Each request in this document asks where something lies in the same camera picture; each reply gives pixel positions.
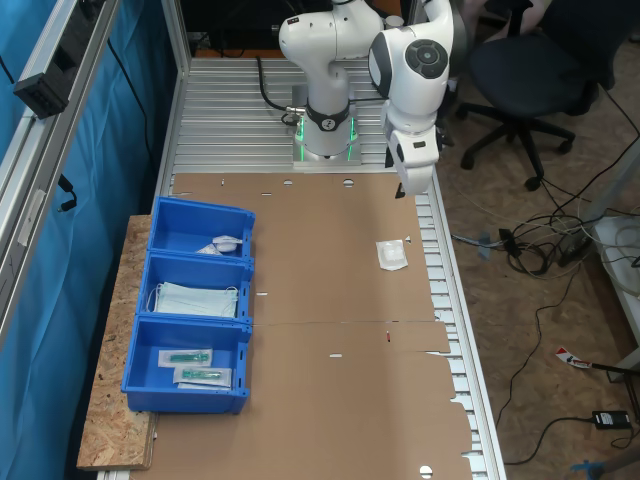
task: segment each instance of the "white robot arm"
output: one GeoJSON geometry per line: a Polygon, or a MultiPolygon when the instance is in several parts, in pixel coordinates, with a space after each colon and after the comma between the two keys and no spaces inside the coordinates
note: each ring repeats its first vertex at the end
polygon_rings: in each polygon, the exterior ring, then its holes
{"type": "Polygon", "coordinates": [[[304,141],[297,135],[296,142],[326,159],[345,152],[356,137],[349,121],[349,79],[336,60],[368,52],[373,84],[387,99],[381,114],[385,164],[395,165],[400,175],[399,194],[424,192],[438,161],[435,121],[458,19],[450,0],[422,2],[429,21],[399,29],[382,31],[382,19],[364,0],[332,0],[333,11],[289,18],[280,29],[280,48],[302,68],[309,88],[304,109],[293,108],[304,127],[304,141]]]}
{"type": "Polygon", "coordinates": [[[371,79],[388,98],[380,118],[387,166],[392,160],[409,195],[427,189],[440,156],[435,122],[454,37],[449,0],[427,0],[425,10],[429,22],[381,32],[369,52],[371,79]]]}
{"type": "Polygon", "coordinates": [[[307,76],[304,147],[330,158],[353,140],[349,121],[349,77],[336,60],[362,58],[383,29],[364,0],[332,0],[331,12],[288,18],[280,28],[280,49],[307,76]]]}

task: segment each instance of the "blue fabric wall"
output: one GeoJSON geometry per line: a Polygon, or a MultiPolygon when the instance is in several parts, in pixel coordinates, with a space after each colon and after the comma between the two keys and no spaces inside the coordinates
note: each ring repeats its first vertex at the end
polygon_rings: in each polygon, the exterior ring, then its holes
{"type": "MultiPolygon", "coordinates": [[[[1,0],[0,55],[17,82],[56,0],[1,0]]],[[[0,161],[24,112],[13,85],[0,69],[0,161]]]]}
{"type": "MultiPolygon", "coordinates": [[[[0,52],[18,72],[54,2],[0,3],[0,52]],[[33,13],[32,24],[7,16],[7,9],[28,11],[26,17],[33,13]],[[7,36],[7,28],[15,31],[7,36]]],[[[146,109],[158,161],[176,78],[160,1],[122,0],[111,41],[146,109]]],[[[2,82],[0,156],[24,108],[2,82]]],[[[140,210],[150,172],[142,114],[106,49],[64,170],[78,206],[58,213],[70,197],[57,189],[0,351],[1,480],[65,476],[100,296],[118,262],[129,216],[140,210]]]]}

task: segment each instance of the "blue storage bin compartment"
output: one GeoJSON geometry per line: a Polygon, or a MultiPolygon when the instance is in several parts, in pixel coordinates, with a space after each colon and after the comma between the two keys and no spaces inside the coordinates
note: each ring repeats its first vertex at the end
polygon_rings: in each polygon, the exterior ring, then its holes
{"type": "Polygon", "coordinates": [[[239,413],[247,398],[247,349],[251,327],[237,323],[203,322],[137,315],[122,378],[134,411],[239,413]],[[213,348],[212,367],[233,370],[231,389],[179,389],[173,368],[158,367],[166,349],[213,348]]]}
{"type": "Polygon", "coordinates": [[[249,317],[249,288],[253,276],[253,266],[249,263],[225,259],[218,255],[180,256],[168,253],[147,252],[147,258],[140,283],[137,313],[163,315],[168,318],[182,316],[193,319],[206,319],[220,322],[239,322],[251,324],[249,317]],[[169,282],[188,288],[225,290],[238,289],[238,303],[234,317],[214,317],[206,315],[185,315],[155,313],[156,296],[154,290],[158,284],[169,282]]]}
{"type": "Polygon", "coordinates": [[[242,245],[225,258],[253,262],[251,232],[256,216],[242,208],[158,197],[153,213],[149,250],[194,255],[221,235],[242,239],[242,245]]]}

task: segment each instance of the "wooden board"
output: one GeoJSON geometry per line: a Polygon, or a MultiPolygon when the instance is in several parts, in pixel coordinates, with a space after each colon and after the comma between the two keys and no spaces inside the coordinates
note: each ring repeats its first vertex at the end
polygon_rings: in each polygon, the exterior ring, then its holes
{"type": "Polygon", "coordinates": [[[132,412],[127,406],[126,395],[120,392],[150,225],[150,216],[129,220],[93,379],[78,468],[129,470],[151,465],[157,414],[132,412]]]}

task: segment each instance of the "surgical face mask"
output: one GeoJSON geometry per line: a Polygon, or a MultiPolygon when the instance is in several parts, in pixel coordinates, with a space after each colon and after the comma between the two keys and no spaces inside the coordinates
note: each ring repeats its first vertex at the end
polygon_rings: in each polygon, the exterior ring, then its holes
{"type": "Polygon", "coordinates": [[[229,287],[226,290],[207,290],[165,282],[159,284],[149,294],[147,311],[154,294],[156,298],[153,311],[158,313],[233,318],[238,303],[238,289],[235,287],[229,287]]]}

